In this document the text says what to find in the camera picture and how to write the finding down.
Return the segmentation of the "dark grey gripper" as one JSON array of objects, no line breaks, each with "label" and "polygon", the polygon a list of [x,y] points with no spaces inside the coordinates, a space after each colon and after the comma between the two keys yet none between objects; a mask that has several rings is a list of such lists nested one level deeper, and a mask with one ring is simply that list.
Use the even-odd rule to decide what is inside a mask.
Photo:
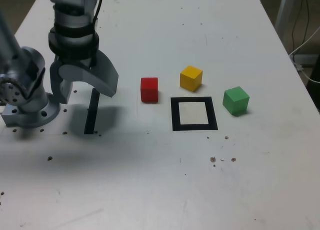
[{"label": "dark grey gripper", "polygon": [[117,92],[119,75],[109,58],[101,51],[95,57],[75,60],[55,56],[50,67],[50,84],[54,97],[67,104],[72,82],[85,82],[101,94],[113,97]]}]

